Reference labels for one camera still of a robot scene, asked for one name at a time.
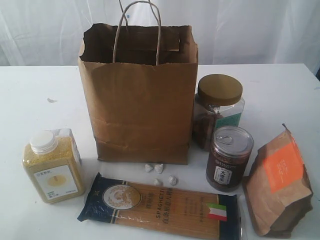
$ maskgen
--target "white cap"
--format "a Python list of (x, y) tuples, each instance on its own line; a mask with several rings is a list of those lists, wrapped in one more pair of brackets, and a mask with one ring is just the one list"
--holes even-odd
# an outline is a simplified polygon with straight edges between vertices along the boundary
[(35, 154), (48, 154), (57, 146), (56, 136), (48, 130), (40, 131), (30, 139), (31, 149)]

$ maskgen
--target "kraft paper bag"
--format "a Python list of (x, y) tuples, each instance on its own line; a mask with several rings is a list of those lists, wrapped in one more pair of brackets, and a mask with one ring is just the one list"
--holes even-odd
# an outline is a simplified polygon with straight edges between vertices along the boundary
[(308, 174), (287, 128), (258, 150), (243, 189), (259, 236), (289, 238), (298, 222), (312, 210)]
[(198, 70), (191, 27), (122, 26), (113, 62), (117, 29), (94, 24), (78, 58), (98, 159), (187, 164)]

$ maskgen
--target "spaghetti package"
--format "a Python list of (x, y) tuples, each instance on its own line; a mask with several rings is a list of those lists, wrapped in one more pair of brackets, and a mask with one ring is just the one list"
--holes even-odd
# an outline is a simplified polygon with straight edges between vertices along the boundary
[(144, 228), (208, 240), (239, 240), (237, 196), (109, 179), (97, 174), (79, 221)]

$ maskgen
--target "white curtain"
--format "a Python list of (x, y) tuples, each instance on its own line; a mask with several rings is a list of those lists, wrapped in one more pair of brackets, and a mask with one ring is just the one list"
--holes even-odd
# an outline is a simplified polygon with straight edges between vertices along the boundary
[[(127, 6), (133, 0), (122, 0)], [(320, 0), (152, 0), (163, 26), (191, 25), (199, 64), (320, 67)], [(147, 4), (130, 25), (154, 26)], [(77, 65), (83, 32), (117, 25), (118, 0), (0, 0), (0, 65)]]

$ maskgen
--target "teal label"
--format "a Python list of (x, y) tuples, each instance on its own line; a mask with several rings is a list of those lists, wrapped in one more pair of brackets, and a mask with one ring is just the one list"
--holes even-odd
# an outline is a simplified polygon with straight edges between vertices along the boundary
[(217, 119), (215, 122), (215, 129), (221, 128), (223, 126), (238, 126), (240, 121), (241, 113), (226, 116), (220, 119)]

